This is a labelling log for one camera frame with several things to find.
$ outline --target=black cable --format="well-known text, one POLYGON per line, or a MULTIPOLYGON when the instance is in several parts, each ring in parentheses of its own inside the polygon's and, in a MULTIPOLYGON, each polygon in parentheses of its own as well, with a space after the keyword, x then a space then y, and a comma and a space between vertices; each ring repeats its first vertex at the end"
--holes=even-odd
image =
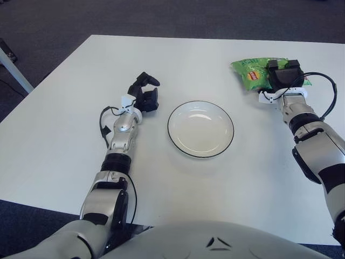
MULTIPOLYGON (((328 109, 325 111, 325 113, 320 117, 320 119, 321 119, 322 121, 324 121, 324 120, 325 120, 325 117, 326 117, 328 114, 330 114, 330 112, 333 110, 333 108, 334 108, 334 106, 335 106, 335 103, 336 103, 337 94, 338 94, 338 91, 337 91, 337 88, 336 88, 336 83, 333 81, 333 79, 332 79, 331 77, 329 77, 329 76, 326 75, 326 74, 318 73, 318 72, 307 72, 307 73, 304 73, 304 74, 302 74, 302 75, 296 77, 296 78, 293 80, 293 82, 291 83, 291 86, 290 86, 289 88, 285 89, 285 91, 283 91, 283 93, 282 93, 280 96, 274 98, 273 100, 278 100, 279 98, 281 98, 290 88, 294 87, 295 84, 297 84, 298 81, 299 81, 301 78, 304 79, 304 77, 307 77, 307 76, 322 76, 322 77, 328 79, 328 81, 330 81, 330 83, 332 84, 332 88, 333 88, 333 92, 334 92, 333 100, 332 100, 330 106, 328 107, 328 109)), ((270 99, 265 95, 265 92, 264 92, 264 91, 263 91, 263 94, 264 94, 264 97, 265 97, 267 100, 270 101, 270 99)))
POLYGON ((115 109, 115 110, 119 110, 119 109, 116 108, 116 107, 111 107, 111 106, 107 106, 107 107, 105 107, 105 108, 102 110, 102 112, 101 112, 101 114, 100 114, 100 116, 99 116, 99 130, 101 131, 102 138, 104 139, 104 141, 105 141, 105 143, 106 143, 106 145, 107 145, 107 148, 109 147, 109 142, 108 142, 107 137, 106 137, 107 134, 104 133, 104 128, 102 128, 102 117, 103 117, 103 114, 104 114, 106 111, 108 111, 109 109, 112 111, 112 114, 113 114, 114 116, 120 116, 120 115, 124 114, 124 112, 122 112, 122 113, 120 113, 120 114, 115 114, 114 111, 113 111, 113 109, 115 109))
POLYGON ((132 186, 133 186, 133 190, 134 190, 134 195, 135 195, 135 206, 134 206, 134 212, 133 212, 133 216, 132 216, 132 220, 130 221, 130 224, 132 225, 133 224, 133 221, 134 221, 134 217, 135 217, 135 213, 136 213, 136 205, 137 205, 137 195, 136 195, 136 189, 135 189, 135 186, 134 186, 134 183, 133 183, 133 180, 131 179, 131 177, 127 174, 132 186))
POLYGON ((7 83, 7 82, 5 82, 4 80, 1 80, 1 79, 0 79, 0 81, 3 82, 5 85, 7 85, 9 88, 11 88, 12 91, 16 92, 16 93, 19 94, 21 97, 25 98, 25 96, 23 96, 23 95, 22 95, 21 93, 19 93, 16 89, 14 89, 12 86, 10 86, 9 83, 7 83))
POLYGON ((127 105, 125 108, 128 108, 128 107, 132 106, 133 103, 134 103, 135 101, 136 101, 136 99, 134 99, 134 100, 132 101, 132 103, 131 103, 130 105, 127 105))

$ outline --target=green snack bag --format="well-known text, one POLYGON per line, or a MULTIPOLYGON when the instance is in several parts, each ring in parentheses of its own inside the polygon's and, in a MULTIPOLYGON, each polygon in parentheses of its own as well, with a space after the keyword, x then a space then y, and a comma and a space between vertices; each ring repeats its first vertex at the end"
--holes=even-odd
POLYGON ((250 58, 233 62, 231 65, 242 76, 244 86, 248 91, 272 89, 267 80, 268 71, 266 69, 268 61, 272 59, 278 61, 280 69, 284 68, 288 61, 286 58, 250 58))

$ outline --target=table surface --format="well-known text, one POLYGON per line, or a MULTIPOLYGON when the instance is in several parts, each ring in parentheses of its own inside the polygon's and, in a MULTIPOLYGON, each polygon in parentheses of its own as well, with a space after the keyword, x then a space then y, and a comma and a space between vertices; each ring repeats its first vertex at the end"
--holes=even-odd
MULTIPOLYGON (((294 242, 338 244, 323 189, 294 161, 293 136, 281 113, 258 103, 230 68, 252 57, 298 59, 305 72, 331 76, 338 102, 326 122, 345 137, 343 44, 94 35, 0 124, 0 199, 79 214, 106 153, 99 114, 119 106, 146 71, 161 82, 160 106, 144 115, 136 141, 134 223, 227 221, 294 242), (234 138, 221 155, 195 159, 171 143, 169 115, 191 100, 210 101, 230 115, 234 138)), ((321 115, 332 88, 322 78, 310 80, 307 102, 321 115)), ((106 116, 109 126, 113 119, 106 116)), ((130 219, 132 187, 128 192, 130 219)))

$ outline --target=floor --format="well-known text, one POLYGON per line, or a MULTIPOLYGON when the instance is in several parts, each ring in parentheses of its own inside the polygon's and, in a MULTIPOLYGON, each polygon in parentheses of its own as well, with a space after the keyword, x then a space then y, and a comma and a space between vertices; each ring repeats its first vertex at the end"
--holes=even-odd
MULTIPOLYGON (((0 5, 0 37, 33 86, 91 34, 345 43, 344 32, 343 0, 11 0, 0 5)), ((26 95, 4 67, 0 79, 26 95)), ((0 121, 21 100, 0 82, 0 121)), ((0 255, 5 256, 36 245, 78 217, 0 201, 0 218, 0 255)), ((338 246, 311 246, 341 258, 338 246)))

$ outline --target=white plate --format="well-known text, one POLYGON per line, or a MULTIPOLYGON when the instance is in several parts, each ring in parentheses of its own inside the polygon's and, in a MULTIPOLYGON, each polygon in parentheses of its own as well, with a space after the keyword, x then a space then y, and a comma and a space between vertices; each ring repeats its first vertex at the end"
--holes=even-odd
POLYGON ((182 152, 197 158, 209 158, 229 147, 233 124, 219 106, 207 101, 190 101, 171 113, 168 133, 182 152))

